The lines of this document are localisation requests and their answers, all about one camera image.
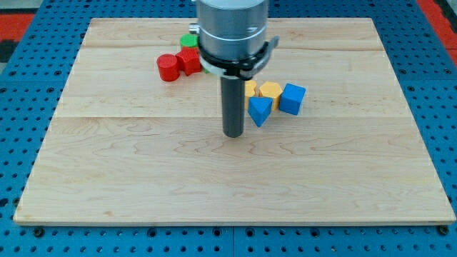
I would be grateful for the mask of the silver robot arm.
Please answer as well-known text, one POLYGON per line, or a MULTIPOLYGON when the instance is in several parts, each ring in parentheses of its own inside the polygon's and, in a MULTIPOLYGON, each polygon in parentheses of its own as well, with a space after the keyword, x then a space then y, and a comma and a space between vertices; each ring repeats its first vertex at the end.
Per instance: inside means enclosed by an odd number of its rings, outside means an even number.
POLYGON ((223 132, 243 133, 245 82, 268 63, 278 39, 265 40, 268 2, 264 0, 195 0, 201 65, 221 82, 223 132))

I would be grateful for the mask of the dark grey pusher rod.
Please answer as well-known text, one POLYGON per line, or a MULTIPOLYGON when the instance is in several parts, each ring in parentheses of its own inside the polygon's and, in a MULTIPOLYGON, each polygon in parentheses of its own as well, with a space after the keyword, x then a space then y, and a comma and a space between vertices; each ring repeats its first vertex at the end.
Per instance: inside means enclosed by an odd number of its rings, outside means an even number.
POLYGON ((236 138, 243 133, 245 82, 221 77, 221 107, 223 133, 236 138))

